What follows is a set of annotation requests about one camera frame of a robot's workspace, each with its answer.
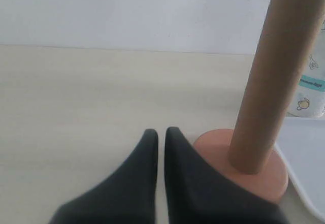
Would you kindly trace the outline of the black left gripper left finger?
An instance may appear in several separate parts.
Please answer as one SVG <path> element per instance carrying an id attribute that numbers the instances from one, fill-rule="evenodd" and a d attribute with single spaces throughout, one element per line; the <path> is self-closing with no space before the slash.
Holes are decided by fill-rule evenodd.
<path id="1" fill-rule="evenodd" d="M 50 223 L 155 223 L 157 166 L 158 134 L 146 129 L 114 173 L 61 205 Z"/>

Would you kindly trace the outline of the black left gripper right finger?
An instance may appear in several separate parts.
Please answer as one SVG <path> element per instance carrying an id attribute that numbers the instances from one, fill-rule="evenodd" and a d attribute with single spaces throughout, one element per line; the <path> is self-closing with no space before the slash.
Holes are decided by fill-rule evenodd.
<path id="1" fill-rule="evenodd" d="M 177 127 L 166 131 L 164 175 L 170 223 L 288 223 L 277 204 L 215 171 Z"/>

